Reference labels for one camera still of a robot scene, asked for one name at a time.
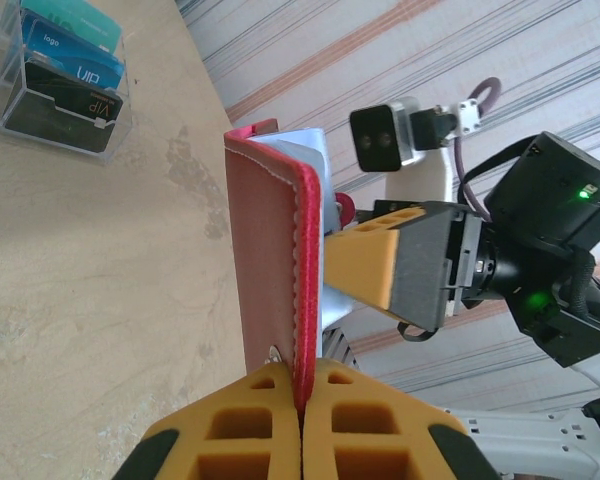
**striped wallpaper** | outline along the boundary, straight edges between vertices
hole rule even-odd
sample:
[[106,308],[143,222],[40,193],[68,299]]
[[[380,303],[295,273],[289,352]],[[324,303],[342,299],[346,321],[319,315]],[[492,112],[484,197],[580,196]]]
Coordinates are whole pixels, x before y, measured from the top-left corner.
[[[324,128],[334,183],[359,207],[384,180],[357,168],[351,110],[406,95],[451,103],[492,75],[503,96],[464,143],[467,167],[541,130],[600,159],[600,0],[177,1],[231,121]],[[505,170],[475,182],[480,196]],[[363,371],[438,405],[546,411],[600,395],[519,334],[501,302],[423,344],[362,306],[342,329]]]

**black card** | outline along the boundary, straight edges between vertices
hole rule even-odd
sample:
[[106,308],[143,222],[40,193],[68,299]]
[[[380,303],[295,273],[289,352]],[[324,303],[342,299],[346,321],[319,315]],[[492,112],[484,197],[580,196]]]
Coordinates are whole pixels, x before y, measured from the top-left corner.
[[[26,87],[42,95],[25,92],[6,119],[5,128],[94,153],[107,148],[113,122],[123,105],[119,96],[35,58],[25,62],[25,76]],[[21,90],[19,75],[5,111]],[[96,127],[94,120],[103,128]]]

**beige table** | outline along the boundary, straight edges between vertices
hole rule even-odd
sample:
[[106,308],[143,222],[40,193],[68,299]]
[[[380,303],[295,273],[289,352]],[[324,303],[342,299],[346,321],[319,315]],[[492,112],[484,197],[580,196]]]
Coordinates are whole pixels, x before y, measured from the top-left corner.
[[128,53],[114,163],[0,143],[0,480],[110,478],[151,423],[244,373],[229,122],[173,0],[95,3]]

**white bracket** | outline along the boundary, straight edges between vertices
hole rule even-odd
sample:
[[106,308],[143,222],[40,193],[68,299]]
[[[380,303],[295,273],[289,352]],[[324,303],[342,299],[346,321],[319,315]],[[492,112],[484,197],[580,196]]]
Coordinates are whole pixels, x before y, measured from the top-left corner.
[[581,410],[549,414],[445,412],[462,421],[501,473],[600,480],[600,428]]
[[412,151],[413,163],[387,174],[384,198],[414,202],[453,201],[453,169],[448,145],[454,138],[470,135],[482,127],[478,102],[469,99],[436,108],[441,112],[451,113],[458,119],[455,130],[445,137],[447,146],[435,150]]

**screw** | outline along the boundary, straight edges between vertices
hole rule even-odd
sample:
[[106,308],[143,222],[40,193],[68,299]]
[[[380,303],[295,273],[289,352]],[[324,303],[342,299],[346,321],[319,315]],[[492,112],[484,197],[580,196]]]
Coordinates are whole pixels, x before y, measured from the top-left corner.
[[282,362],[282,357],[280,356],[280,352],[275,346],[269,347],[269,358],[267,358],[264,363],[265,365],[268,363],[279,363]]

